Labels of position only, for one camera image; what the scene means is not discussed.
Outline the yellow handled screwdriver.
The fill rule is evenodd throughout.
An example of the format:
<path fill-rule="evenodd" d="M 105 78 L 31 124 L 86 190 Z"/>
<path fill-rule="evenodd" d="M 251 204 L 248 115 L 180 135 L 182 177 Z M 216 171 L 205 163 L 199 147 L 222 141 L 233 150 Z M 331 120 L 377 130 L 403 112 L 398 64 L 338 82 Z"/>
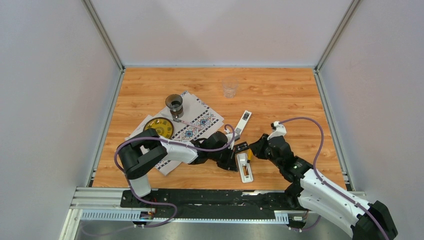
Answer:
<path fill-rule="evenodd" d="M 250 164 L 250 162 L 251 162 L 251 160 L 252 160 L 252 158 L 254 156 L 252 150 L 251 149 L 248 149 L 247 152 L 246 152 L 246 155 L 247 155 L 246 162 L 248 164 Z"/>

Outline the black remote control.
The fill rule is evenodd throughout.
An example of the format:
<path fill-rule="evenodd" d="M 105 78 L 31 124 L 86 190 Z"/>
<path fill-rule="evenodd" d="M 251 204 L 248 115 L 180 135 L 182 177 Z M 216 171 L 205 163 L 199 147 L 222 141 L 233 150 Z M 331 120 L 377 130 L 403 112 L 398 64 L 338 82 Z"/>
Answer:
<path fill-rule="evenodd" d="M 249 149 L 249 144 L 246 141 L 235 144 L 234 147 L 233 147 L 233 150 L 236 154 L 243 152 L 243 151 L 246 151 L 248 149 Z"/>

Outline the white remote battery bay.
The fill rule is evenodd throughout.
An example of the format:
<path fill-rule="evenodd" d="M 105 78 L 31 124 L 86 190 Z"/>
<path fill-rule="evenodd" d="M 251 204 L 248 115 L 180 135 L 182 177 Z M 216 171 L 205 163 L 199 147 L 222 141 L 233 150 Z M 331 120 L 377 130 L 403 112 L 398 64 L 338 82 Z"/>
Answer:
<path fill-rule="evenodd" d="M 238 171 L 240 173 L 241 182 L 244 184 L 252 183 L 254 181 L 250 156 L 247 153 L 237 153 L 235 156 Z"/>

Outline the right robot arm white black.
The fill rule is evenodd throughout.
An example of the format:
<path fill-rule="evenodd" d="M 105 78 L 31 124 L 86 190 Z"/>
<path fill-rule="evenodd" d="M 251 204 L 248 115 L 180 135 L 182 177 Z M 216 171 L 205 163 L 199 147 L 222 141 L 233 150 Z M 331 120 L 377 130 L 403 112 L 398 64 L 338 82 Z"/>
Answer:
<path fill-rule="evenodd" d="M 285 203 L 293 209 L 311 210 L 343 230 L 353 240 L 393 240 L 398 234 L 388 207 L 362 199 L 314 170 L 295 155 L 283 136 L 261 138 L 250 144 L 252 154 L 271 161 L 285 180 Z"/>

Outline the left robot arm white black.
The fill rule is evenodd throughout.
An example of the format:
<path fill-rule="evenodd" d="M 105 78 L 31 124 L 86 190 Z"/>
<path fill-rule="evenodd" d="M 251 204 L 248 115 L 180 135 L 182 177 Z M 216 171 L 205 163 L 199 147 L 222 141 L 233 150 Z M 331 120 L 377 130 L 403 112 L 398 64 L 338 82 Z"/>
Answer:
<path fill-rule="evenodd" d="M 152 203 L 148 172 L 161 161 L 200 165 L 212 160 L 225 170 L 235 170 L 236 132 L 229 124 L 224 129 L 225 132 L 216 131 L 208 138 L 190 141 L 170 140 L 155 129 L 148 129 L 121 143 L 114 161 L 128 181 L 134 202 L 142 208 Z"/>

